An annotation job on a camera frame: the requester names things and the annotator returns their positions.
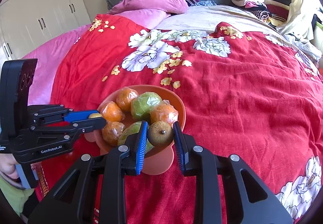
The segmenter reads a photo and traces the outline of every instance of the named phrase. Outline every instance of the pink pillow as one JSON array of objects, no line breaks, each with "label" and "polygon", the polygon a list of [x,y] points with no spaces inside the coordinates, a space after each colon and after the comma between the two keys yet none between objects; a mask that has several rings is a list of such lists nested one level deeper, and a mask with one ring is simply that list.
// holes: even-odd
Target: pink pillow
[{"label": "pink pillow", "polygon": [[183,14],[187,12],[188,5],[185,0],[122,0],[108,13],[115,15],[138,9],[159,9],[168,13]]},{"label": "pink pillow", "polygon": [[117,15],[126,17],[145,28],[154,29],[171,14],[158,9],[140,9],[122,12]]}]

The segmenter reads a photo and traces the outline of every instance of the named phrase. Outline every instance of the red bedspread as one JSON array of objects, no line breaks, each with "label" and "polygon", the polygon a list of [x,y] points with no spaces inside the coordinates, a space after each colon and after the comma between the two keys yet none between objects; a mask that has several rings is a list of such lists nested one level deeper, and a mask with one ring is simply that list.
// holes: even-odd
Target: red bedspread
[{"label": "red bedspread", "polygon": [[[323,84],[302,53],[230,23],[212,34],[148,33],[123,17],[96,18],[61,63],[52,104],[96,109],[121,87],[164,86],[185,104],[185,133],[214,154],[240,155],[295,220],[306,212],[321,187]],[[43,191],[84,153],[99,148],[81,138],[72,155],[44,161]],[[194,198],[195,178],[176,161],[159,176],[126,177],[129,224],[192,223]]]}]

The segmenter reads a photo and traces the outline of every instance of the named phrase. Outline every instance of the green fruit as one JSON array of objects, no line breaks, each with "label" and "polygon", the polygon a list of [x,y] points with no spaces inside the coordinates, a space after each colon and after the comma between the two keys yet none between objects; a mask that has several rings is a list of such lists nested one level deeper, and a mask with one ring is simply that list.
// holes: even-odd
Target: green fruit
[{"label": "green fruit", "polygon": [[[118,146],[123,145],[126,142],[126,139],[129,135],[138,133],[140,130],[141,123],[142,123],[141,121],[135,122],[131,124],[128,128],[126,128],[118,138]],[[149,141],[147,140],[145,154],[151,151],[152,148],[153,148],[153,145],[150,144]]]},{"label": "green fruit", "polygon": [[150,110],[162,101],[154,92],[145,92],[131,102],[131,115],[135,120],[150,121]]}]

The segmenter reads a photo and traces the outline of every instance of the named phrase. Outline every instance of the plastic wrap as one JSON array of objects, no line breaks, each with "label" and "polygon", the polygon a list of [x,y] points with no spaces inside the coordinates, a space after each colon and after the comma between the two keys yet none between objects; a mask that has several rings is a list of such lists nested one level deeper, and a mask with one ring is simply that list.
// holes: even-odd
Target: plastic wrap
[{"label": "plastic wrap", "polygon": [[150,112],[151,123],[164,121],[169,125],[178,120],[178,111],[169,103],[168,100],[163,100],[159,105],[155,106]]},{"label": "plastic wrap", "polygon": [[99,112],[107,121],[121,122],[125,119],[125,114],[113,101],[107,102]]},{"label": "plastic wrap", "polygon": [[120,122],[107,121],[106,126],[102,129],[103,139],[113,147],[118,146],[118,139],[121,136],[125,125]]},{"label": "plastic wrap", "polygon": [[124,87],[117,96],[117,104],[124,112],[130,112],[131,102],[138,97],[138,92],[134,89]]},{"label": "plastic wrap", "polygon": [[131,115],[134,120],[150,121],[150,111],[162,101],[154,92],[145,92],[131,102]]},{"label": "plastic wrap", "polygon": [[[138,133],[140,130],[140,126],[141,126],[141,121],[139,122],[135,122],[133,124],[131,124],[128,128],[125,129],[124,132],[122,132],[121,136],[118,139],[118,146],[123,145],[126,142],[126,139],[129,135]],[[153,145],[149,143],[149,141],[147,140],[147,145],[146,145],[146,152],[149,152],[151,149],[153,148]]]}]

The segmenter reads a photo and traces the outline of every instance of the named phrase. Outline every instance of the curtain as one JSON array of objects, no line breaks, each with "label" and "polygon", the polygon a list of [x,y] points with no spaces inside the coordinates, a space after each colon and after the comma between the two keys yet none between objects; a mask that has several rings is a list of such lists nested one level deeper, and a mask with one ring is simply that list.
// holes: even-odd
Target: curtain
[{"label": "curtain", "polygon": [[312,19],[319,7],[319,0],[292,0],[287,22],[277,27],[278,32],[282,35],[294,33],[312,40]]}]

